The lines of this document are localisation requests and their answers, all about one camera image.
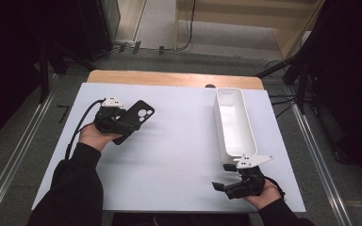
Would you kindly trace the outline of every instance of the white rectangular bin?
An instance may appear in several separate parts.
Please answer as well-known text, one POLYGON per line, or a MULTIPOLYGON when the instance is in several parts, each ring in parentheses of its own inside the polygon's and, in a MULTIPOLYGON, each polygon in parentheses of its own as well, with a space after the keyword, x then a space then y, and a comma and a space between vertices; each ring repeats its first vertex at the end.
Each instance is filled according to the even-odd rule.
POLYGON ((214 114, 223 164, 236 165, 238 161, 235 159, 243 155, 257 154, 254 134, 240 89, 217 89, 214 114))

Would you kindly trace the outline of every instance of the hand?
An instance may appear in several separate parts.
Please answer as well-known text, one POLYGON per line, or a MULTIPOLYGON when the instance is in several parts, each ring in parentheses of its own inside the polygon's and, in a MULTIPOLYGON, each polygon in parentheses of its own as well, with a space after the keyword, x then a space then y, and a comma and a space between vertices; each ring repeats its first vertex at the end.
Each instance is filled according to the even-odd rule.
POLYGON ((257 210, 262 209, 266 205, 279 200, 281 198, 281 195, 276 188, 275 185, 273 185, 271 182, 266 180, 266 183, 264 184, 263 192, 260 196, 247 196, 243 197, 244 200, 247 202, 250 202, 254 207, 256 207, 257 210))
POLYGON ((118 137, 121 137, 121 135, 102 134, 96 129, 95 124, 92 123, 81 130, 78 142, 90 145, 101 152, 111 140, 118 137))

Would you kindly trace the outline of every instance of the black phone case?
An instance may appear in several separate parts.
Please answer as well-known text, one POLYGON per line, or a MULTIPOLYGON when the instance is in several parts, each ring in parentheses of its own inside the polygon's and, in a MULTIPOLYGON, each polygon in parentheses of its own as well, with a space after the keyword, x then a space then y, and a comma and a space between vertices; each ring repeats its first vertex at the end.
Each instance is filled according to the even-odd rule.
MULTIPOLYGON (((144 101, 139 100, 132 105, 117 121, 134 124, 138 129, 143 125, 151 116, 155 113, 155 110, 146 104, 144 101)), ((129 136, 122 136, 117 139, 113 139, 113 142, 117 145, 122 144, 129 136)))

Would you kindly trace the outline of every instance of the white tabletop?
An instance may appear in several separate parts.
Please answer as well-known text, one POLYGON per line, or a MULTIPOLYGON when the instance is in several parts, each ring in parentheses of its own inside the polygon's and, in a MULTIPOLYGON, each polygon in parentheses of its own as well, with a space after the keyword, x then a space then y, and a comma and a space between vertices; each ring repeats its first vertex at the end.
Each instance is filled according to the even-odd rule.
MULTIPOLYGON (((267 92, 248 89, 242 92, 257 154, 274 157, 260 165, 262 172, 284 189, 292 211, 304 212, 302 196, 267 92)), ((105 190, 104 209, 194 213, 255 211, 243 199, 228 200, 211 184, 230 185, 240 181, 236 172, 226 172, 222 168, 213 111, 215 89, 118 84, 82 85, 33 208, 49 190, 53 171, 64 158, 74 129, 86 109, 94 101, 110 96, 121 100, 126 109, 143 100, 156 113, 122 145, 109 143, 103 150, 97 171, 105 190)), ((98 107, 91 110, 84 123, 93 121, 98 107)))

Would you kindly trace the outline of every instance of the black jacket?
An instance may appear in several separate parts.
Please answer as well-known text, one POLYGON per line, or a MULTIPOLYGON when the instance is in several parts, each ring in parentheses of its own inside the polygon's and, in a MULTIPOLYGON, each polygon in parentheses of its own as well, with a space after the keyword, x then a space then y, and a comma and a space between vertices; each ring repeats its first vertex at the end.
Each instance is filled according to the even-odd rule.
MULTIPOLYGON (((58 163, 51 189, 37 205, 28 226, 99 226, 102 221, 104 190, 96 173, 101 153, 77 143, 73 157, 58 163)), ((285 202, 277 200, 259 212, 264 225, 314 225, 297 218, 285 202)))

